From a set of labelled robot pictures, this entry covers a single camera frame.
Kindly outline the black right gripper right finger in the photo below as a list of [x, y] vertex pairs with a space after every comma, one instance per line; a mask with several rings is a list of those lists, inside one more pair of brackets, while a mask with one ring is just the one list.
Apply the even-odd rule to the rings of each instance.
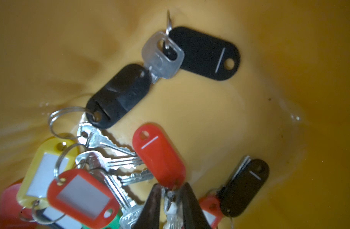
[[184, 229], [211, 229], [188, 182], [185, 182], [180, 189], [180, 202], [183, 206]]

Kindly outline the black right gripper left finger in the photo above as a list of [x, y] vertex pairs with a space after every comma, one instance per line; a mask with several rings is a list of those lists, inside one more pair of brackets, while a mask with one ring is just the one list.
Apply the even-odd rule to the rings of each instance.
[[144, 207], [132, 229], [158, 229], [160, 225], [160, 209], [162, 186], [155, 184], [144, 204]]

